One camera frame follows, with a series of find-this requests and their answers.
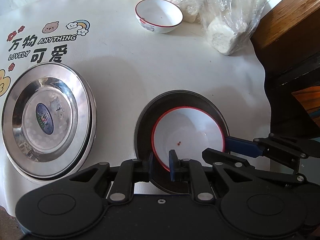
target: plate sticker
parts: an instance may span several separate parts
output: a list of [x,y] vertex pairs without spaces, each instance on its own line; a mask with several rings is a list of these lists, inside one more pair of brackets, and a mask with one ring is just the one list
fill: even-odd
[[58,116],[59,119],[64,118],[64,109],[61,106],[60,100],[56,97],[54,100],[50,102],[50,109],[53,111],[55,109],[55,116]]
[[41,130],[44,131],[45,134],[48,134],[48,135],[52,134],[53,133],[52,117],[48,108],[44,104],[42,103],[37,104],[36,117]]

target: white bowl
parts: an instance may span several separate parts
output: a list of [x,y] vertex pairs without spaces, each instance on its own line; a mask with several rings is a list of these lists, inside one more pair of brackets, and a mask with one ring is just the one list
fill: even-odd
[[224,135],[217,122],[206,112],[181,106],[170,109],[156,121],[151,135],[153,152],[160,164],[169,171],[169,151],[179,159],[189,158],[209,166],[202,151],[212,148],[224,152]]
[[181,10],[166,0],[142,0],[137,3],[136,17],[146,30],[168,33],[182,22]]

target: cartoon flower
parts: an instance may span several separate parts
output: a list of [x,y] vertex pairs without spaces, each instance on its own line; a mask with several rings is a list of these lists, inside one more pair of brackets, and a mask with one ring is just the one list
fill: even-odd
[[88,33],[88,30],[86,30],[85,28],[77,30],[77,35],[85,36],[87,33]]
[[11,65],[9,66],[8,71],[12,71],[12,70],[13,70],[13,68],[14,68],[14,66],[15,66],[15,64],[14,64],[14,63],[11,63]]
[[8,35],[8,38],[7,38],[7,41],[12,41],[13,37],[17,35],[17,32],[16,31],[13,31],[12,33],[10,33]]
[[66,27],[68,30],[75,29],[78,27],[78,23],[68,23]]
[[25,26],[22,25],[22,26],[18,29],[18,33],[22,32],[24,28],[25,28]]

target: rainbow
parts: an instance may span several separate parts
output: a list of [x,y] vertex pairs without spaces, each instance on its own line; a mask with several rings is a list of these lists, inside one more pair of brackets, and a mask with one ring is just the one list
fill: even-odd
[[78,26],[81,26],[82,28],[85,28],[86,30],[89,30],[90,28],[90,23],[86,20],[77,20],[75,21]]

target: floor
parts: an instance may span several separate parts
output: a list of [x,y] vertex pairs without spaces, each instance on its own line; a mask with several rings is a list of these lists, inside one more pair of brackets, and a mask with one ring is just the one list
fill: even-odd
[[22,238],[19,225],[14,217],[9,216],[3,207],[0,207],[0,240],[18,240]]

